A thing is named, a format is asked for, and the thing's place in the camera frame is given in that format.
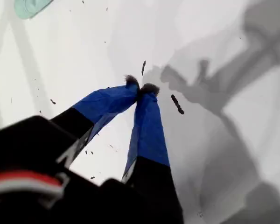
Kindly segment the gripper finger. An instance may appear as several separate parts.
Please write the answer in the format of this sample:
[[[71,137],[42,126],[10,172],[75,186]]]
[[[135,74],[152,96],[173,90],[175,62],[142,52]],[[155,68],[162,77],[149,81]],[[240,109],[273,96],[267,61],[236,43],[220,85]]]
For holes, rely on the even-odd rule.
[[[126,76],[126,84],[94,91],[51,119],[86,146],[118,114],[129,109],[140,90],[137,79]]]
[[[157,102],[159,88],[145,84],[134,113],[123,181],[145,200],[154,217],[182,217]]]

